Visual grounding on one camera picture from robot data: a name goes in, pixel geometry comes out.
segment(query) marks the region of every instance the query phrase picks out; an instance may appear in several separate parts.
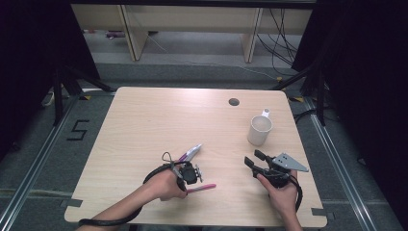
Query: person's left hand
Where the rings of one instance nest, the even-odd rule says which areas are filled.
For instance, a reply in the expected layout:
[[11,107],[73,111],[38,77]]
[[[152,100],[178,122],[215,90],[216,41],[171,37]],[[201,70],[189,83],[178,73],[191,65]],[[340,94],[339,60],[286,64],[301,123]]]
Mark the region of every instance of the person's left hand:
[[185,198],[187,192],[183,192],[177,185],[177,176],[171,169],[166,169],[150,178],[144,185],[153,194],[154,198],[170,200],[173,197]]

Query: cup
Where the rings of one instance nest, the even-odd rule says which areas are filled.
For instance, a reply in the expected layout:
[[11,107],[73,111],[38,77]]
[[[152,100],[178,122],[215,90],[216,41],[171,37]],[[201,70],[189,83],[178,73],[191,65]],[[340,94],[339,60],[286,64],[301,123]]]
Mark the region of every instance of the cup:
[[270,130],[272,130],[272,121],[269,119],[269,109],[264,109],[261,115],[251,119],[248,141],[255,146],[260,146],[267,140]]

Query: gray carpet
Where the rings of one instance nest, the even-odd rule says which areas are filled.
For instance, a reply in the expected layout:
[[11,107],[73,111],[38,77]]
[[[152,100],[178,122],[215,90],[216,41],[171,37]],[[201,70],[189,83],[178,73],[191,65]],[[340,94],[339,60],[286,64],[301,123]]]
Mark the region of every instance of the gray carpet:
[[[140,86],[267,90],[278,84],[277,76],[289,78],[273,68],[251,68],[252,71],[266,73],[269,75],[267,77],[238,67],[226,66],[98,64],[97,67],[102,81],[114,88]],[[278,71],[285,74],[295,73],[290,69]],[[86,82],[80,83],[83,88],[94,88]],[[301,81],[287,87],[285,92],[289,97],[299,96],[300,86]],[[112,96],[100,94],[93,95],[90,100],[79,100],[76,103],[12,230],[75,229],[76,224],[64,221],[64,204],[75,189],[112,100]],[[291,101],[290,106],[294,115],[306,111],[305,103]],[[21,149],[10,152],[0,163],[1,210],[7,206],[13,190],[19,186],[50,132],[54,122],[53,110],[51,106],[38,111],[19,141]],[[358,151],[348,138],[336,112],[325,111],[325,116],[326,129],[358,192],[370,209],[378,230],[402,230],[370,172],[357,163]],[[79,125],[80,129],[87,132],[81,141],[69,141],[68,139],[79,136],[71,132],[78,119],[89,121]],[[328,216],[328,224],[321,230],[362,230],[309,115],[297,122],[297,129]]]

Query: wooden table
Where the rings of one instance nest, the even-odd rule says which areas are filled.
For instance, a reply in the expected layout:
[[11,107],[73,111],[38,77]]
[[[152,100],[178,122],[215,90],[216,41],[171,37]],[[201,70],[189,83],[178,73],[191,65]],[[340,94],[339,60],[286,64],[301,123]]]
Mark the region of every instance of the wooden table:
[[[240,104],[231,106],[231,98]],[[266,143],[255,147],[246,135],[250,119],[264,108],[270,109],[273,129]],[[199,164],[204,182],[188,188],[217,187],[186,199],[152,201],[133,223],[283,225],[267,191],[243,163],[248,156],[267,167],[253,155],[257,148],[269,156],[286,152],[309,168],[285,93],[268,90],[120,88],[72,195],[82,204],[68,206],[65,219],[92,218],[139,187],[147,173],[164,163],[164,152],[179,158],[198,143],[201,150],[192,163]],[[304,194],[301,225],[325,226],[325,216],[312,215],[313,208],[322,209],[312,172],[299,172],[298,178]]]

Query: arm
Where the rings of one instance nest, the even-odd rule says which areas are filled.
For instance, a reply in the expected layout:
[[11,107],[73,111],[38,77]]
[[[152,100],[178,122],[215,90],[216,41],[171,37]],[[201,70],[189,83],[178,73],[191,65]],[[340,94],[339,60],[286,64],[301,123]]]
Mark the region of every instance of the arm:
[[[297,177],[297,172],[292,170],[291,175]],[[276,189],[263,175],[257,175],[258,180],[269,192],[270,204],[275,208],[285,223],[288,231],[303,230],[297,219],[296,209],[294,207],[297,197],[297,189],[291,182],[283,188]]]
[[[94,219],[111,220],[125,218],[136,211],[139,207],[148,202],[160,198],[161,200],[169,200],[173,197],[184,198],[187,193],[180,190],[176,184],[176,175],[170,170],[165,170],[153,176],[145,184],[141,185],[128,196],[109,207],[105,211],[93,217]],[[78,231],[83,230],[117,230],[119,226],[90,226],[83,225]]]

